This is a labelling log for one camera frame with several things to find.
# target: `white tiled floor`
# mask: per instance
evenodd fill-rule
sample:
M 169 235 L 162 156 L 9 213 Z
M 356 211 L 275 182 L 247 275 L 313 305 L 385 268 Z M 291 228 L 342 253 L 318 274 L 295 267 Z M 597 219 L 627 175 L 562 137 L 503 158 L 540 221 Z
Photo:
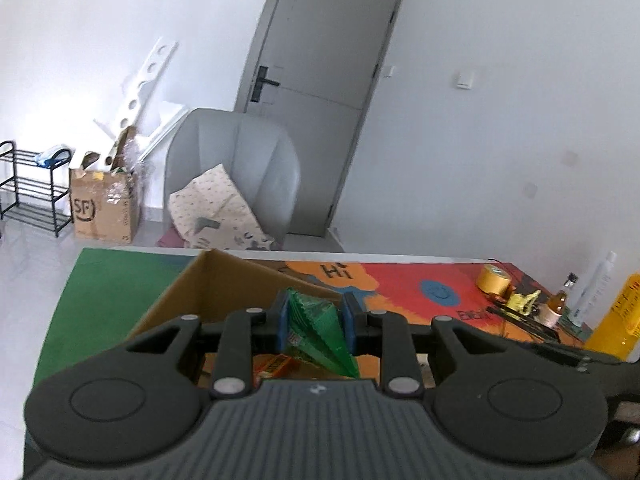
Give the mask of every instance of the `white tiled floor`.
M 134 245 L 152 247 L 162 224 L 144 222 Z M 72 228 L 60 238 L 9 221 L 0 242 L 0 480 L 22 474 L 22 406 L 31 388 L 40 347 L 66 279 L 82 247 Z M 290 235 L 287 251 L 341 252 L 331 240 Z

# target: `black door handle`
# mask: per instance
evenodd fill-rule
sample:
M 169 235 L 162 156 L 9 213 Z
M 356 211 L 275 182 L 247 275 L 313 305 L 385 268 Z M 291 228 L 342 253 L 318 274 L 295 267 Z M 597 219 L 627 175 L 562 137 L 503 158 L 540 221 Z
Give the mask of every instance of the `black door handle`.
M 258 76 L 255 78 L 254 91 L 251 94 L 251 102 L 259 103 L 260 97 L 262 96 L 262 87 L 264 85 L 272 85 L 272 86 L 280 86 L 280 83 L 274 81 L 273 79 L 267 79 L 267 71 L 269 69 L 265 66 L 260 66 L 258 68 Z

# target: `yellow tape roll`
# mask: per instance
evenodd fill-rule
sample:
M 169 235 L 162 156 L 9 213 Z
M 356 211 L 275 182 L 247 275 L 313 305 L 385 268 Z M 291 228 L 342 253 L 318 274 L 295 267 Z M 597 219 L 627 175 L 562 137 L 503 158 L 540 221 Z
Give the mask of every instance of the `yellow tape roll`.
M 498 296 L 506 292 L 510 283 L 511 277 L 508 273 L 491 264 L 484 264 L 476 281 L 478 288 L 485 294 L 497 294 Z

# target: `green plastic package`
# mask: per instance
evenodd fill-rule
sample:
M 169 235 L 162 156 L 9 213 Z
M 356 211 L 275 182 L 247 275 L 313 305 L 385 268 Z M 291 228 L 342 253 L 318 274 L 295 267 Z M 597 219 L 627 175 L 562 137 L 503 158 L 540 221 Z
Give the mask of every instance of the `green plastic package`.
M 333 303 L 289 292 L 289 335 L 286 354 L 345 377 L 359 378 L 356 359 L 347 350 Z

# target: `white fabric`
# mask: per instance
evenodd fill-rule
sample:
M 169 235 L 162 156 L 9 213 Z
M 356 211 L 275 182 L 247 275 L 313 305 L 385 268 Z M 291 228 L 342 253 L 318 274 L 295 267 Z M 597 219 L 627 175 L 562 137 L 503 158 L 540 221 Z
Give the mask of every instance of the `white fabric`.
M 222 164 L 171 194 L 168 206 L 176 230 L 193 248 L 268 249 L 273 241 L 262 232 Z M 217 228 L 205 226 L 196 233 L 199 218 L 220 225 Z

